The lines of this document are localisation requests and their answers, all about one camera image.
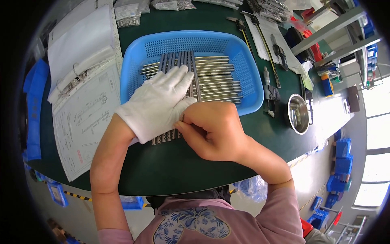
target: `perforated basket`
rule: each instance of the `perforated basket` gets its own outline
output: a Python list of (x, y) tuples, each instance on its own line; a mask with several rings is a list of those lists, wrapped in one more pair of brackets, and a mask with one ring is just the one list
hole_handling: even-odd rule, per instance
[(243, 98), (237, 105), (238, 114), (257, 111), (264, 101), (259, 71), (247, 45), (238, 37), (222, 32), (183, 30), (143, 36), (126, 49), (121, 72), (121, 103), (126, 103), (145, 80), (140, 70), (145, 64), (159, 62), (165, 53), (194, 51), (196, 57), (229, 56), (234, 80), (241, 81)]

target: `metal bowl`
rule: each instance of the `metal bowl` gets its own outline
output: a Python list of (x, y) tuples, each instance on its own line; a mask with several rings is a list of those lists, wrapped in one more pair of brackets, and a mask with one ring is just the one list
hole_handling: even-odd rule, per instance
[(287, 103), (285, 113), (286, 120), (291, 128), (298, 134), (303, 135), (309, 128), (309, 112), (306, 101), (298, 94), (292, 94)]

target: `pink shirt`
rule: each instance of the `pink shirt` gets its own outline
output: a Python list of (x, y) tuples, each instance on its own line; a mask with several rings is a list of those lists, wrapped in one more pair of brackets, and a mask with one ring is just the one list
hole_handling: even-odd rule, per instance
[(302, 243), (302, 224), (295, 191), (280, 188), (268, 195), (261, 212), (235, 210), (222, 199), (167, 198), (134, 241), (130, 232), (98, 231), (101, 244), (119, 243)]

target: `bare hand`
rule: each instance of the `bare hand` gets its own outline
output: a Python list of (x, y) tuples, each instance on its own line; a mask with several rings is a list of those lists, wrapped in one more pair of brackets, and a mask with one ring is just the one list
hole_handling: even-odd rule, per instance
[(242, 162), (250, 137), (244, 133), (234, 104), (194, 103), (183, 114), (183, 122), (176, 122), (175, 127), (201, 158)]

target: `gloved hand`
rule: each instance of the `gloved hand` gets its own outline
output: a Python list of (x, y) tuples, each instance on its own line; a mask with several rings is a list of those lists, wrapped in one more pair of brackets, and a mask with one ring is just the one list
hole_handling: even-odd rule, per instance
[(141, 144), (173, 129), (181, 113), (196, 98), (185, 98), (194, 73), (187, 66), (158, 72), (135, 90), (130, 100), (115, 109), (133, 130)]

